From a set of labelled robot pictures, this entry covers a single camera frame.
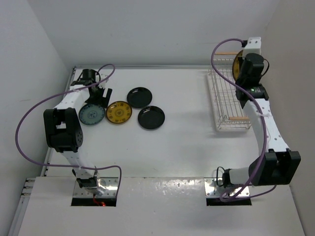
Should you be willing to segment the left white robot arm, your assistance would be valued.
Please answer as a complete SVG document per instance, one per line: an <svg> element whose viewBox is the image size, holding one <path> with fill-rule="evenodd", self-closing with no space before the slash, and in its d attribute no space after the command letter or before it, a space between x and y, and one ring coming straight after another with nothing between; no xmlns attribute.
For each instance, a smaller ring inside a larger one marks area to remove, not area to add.
<svg viewBox="0 0 315 236"><path fill-rule="evenodd" d="M109 104L112 90L105 92L103 86L95 86L100 80L99 72L84 69L70 85L71 92L57 106L43 113L48 147L67 159L79 187L96 196L104 194L106 187L80 147L83 144L81 125L100 123Z"/></svg>

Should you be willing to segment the blue floral green plate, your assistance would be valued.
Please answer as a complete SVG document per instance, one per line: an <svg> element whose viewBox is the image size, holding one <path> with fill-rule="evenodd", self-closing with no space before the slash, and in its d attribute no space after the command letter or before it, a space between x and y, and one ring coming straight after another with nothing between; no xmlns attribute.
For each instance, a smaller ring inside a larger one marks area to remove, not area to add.
<svg viewBox="0 0 315 236"><path fill-rule="evenodd" d="M105 109L94 104L86 104L79 111L79 120L84 125L96 125L105 117Z"/></svg>

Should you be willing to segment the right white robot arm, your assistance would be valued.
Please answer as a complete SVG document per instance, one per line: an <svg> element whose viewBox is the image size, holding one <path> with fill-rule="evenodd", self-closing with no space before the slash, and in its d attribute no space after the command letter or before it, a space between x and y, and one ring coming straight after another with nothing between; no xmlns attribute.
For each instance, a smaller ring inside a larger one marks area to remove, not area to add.
<svg viewBox="0 0 315 236"><path fill-rule="evenodd" d="M225 170L223 186L240 186L246 181L253 186L290 184L301 156L284 141L271 113L268 93L260 83L265 59L249 53L241 61L235 78L236 97L250 119L260 157L248 167Z"/></svg>

